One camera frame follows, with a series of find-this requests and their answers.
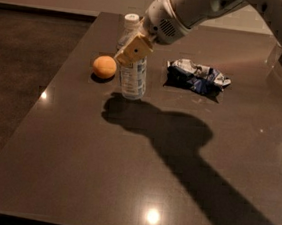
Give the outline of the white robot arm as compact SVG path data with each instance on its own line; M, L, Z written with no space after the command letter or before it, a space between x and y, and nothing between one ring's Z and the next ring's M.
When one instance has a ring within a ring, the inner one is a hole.
M201 24L268 32L282 50L282 0L154 0L115 59L124 65L140 60L153 45L173 44Z

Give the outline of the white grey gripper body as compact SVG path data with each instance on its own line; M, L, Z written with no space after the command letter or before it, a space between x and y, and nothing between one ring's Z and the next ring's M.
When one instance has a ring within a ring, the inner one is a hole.
M177 16L172 0L154 0L141 25L140 32L156 44L172 44L190 32Z

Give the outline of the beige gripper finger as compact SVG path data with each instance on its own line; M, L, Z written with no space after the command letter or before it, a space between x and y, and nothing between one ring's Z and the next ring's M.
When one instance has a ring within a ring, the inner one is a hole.
M152 42L142 33L133 33L126 45L118 50L115 59L118 63L128 66L148 56L153 51Z

